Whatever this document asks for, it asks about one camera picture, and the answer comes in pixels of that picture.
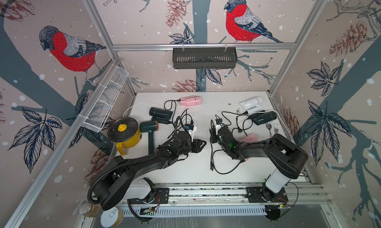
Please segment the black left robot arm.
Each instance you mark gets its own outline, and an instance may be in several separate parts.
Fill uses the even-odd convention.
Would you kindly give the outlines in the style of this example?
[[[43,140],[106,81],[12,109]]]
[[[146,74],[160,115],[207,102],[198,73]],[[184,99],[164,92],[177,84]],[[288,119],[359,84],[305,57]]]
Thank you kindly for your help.
[[[123,199],[136,177],[165,169],[176,163],[181,155],[199,153],[206,144],[206,141],[192,139],[188,132],[181,131],[158,146],[153,154],[134,159],[116,156],[91,181],[87,201],[99,204],[104,211],[109,210]]]

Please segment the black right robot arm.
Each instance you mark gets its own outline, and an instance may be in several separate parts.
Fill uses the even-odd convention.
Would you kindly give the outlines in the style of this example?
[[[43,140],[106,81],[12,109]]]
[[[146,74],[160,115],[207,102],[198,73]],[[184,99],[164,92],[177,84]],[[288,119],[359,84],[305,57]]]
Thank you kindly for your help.
[[[211,144],[218,143],[225,154],[240,163],[250,158],[270,159],[275,170],[261,188],[265,201],[273,201],[290,180],[297,179],[308,160],[303,149],[280,134],[250,143],[236,140],[226,126],[219,130],[211,129],[210,134]]]

